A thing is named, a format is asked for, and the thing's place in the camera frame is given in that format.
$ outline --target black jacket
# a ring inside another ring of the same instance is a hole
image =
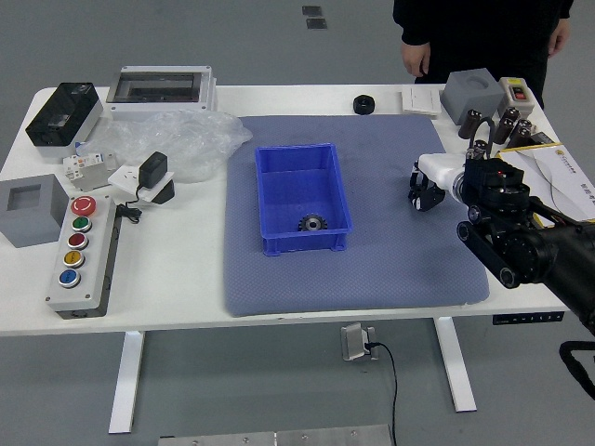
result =
[[[493,50],[546,46],[573,0],[394,0],[392,16],[408,45]]]

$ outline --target black power adapter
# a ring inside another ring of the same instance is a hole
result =
[[[139,167],[139,186],[152,189],[167,173],[167,157],[156,151]]]

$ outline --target table control panel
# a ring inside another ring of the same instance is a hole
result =
[[[66,210],[46,296],[63,319],[107,312],[121,221],[115,214],[109,196],[80,196]]]

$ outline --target blue button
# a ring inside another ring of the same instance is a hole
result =
[[[64,288],[73,288],[81,280],[81,275],[74,269],[66,269],[59,276],[59,284]]]

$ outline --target white table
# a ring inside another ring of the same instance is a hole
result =
[[[376,114],[399,114],[403,112],[400,93],[402,88],[402,85],[218,86],[218,110],[235,116],[351,115],[353,98],[366,94],[375,99]],[[0,172],[0,179],[54,173],[67,193],[75,196],[80,192],[62,174],[61,164],[44,161],[24,131],[53,91],[54,88],[41,90],[33,98]],[[102,101],[106,98],[107,91],[106,87],[98,88]],[[109,119],[108,111],[104,111],[103,118]],[[556,138],[540,109],[535,110],[530,119],[539,130]],[[465,151],[467,141],[457,136],[457,128],[445,111],[433,122],[446,151]],[[96,190],[94,193],[109,193],[117,203],[130,199],[129,195],[112,187]],[[473,305],[234,318],[225,309],[223,295],[225,193],[226,171],[221,168],[214,178],[204,183],[177,183],[176,197],[166,204],[141,206],[143,216],[140,224],[132,225],[123,221],[110,304],[107,315],[102,318],[65,321],[46,305],[44,298],[58,249],[56,243],[17,249],[0,234],[0,335],[127,332],[114,402],[113,430],[110,429],[111,432],[117,432],[126,431],[126,425],[131,421],[144,331],[434,318],[449,380],[454,387],[457,409],[474,410],[469,381],[463,384],[462,391],[456,390],[457,383],[465,381],[466,373],[450,318],[567,310],[544,285],[522,285],[515,290],[507,290],[488,273],[490,295],[483,302]],[[183,220],[192,220],[196,230],[185,231],[182,238],[179,237],[178,222]],[[128,387],[121,387],[120,384],[125,382]],[[118,392],[121,389],[126,394],[122,405],[118,403]],[[127,419],[128,415],[122,415],[116,410],[116,407],[121,406],[126,406],[125,412],[129,413],[130,419]]]

